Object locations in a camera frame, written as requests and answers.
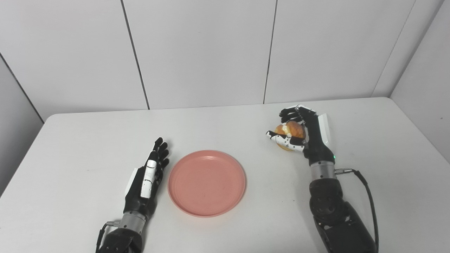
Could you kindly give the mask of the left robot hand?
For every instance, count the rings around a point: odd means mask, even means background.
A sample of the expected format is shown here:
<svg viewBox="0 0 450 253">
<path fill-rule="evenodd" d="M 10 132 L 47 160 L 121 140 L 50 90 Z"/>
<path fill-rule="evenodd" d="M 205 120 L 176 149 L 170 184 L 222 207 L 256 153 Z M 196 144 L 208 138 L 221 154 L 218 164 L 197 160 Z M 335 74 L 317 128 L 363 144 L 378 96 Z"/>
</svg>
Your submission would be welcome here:
<svg viewBox="0 0 450 253">
<path fill-rule="evenodd" d="M 159 137 L 153 146 L 145 164 L 135 168 L 130 177 L 125 195 L 123 212 L 137 212 L 146 219 L 151 218 L 156 210 L 156 194 L 164 177 L 164 170 L 169 164 L 167 142 Z"/>
</svg>

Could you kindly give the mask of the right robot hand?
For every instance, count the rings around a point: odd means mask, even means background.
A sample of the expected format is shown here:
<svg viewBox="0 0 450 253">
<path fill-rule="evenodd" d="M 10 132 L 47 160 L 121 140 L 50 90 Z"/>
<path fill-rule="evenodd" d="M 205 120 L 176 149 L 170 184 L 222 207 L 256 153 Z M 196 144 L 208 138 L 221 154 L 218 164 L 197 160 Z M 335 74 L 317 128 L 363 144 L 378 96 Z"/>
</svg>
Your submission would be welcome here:
<svg viewBox="0 0 450 253">
<path fill-rule="evenodd" d="M 317 162 L 335 164 L 335 155 L 323 141 L 316 111 L 296 105 L 281 110 L 279 117 L 281 125 L 266 133 L 270 140 L 286 150 L 302 152 L 309 165 Z"/>
</svg>

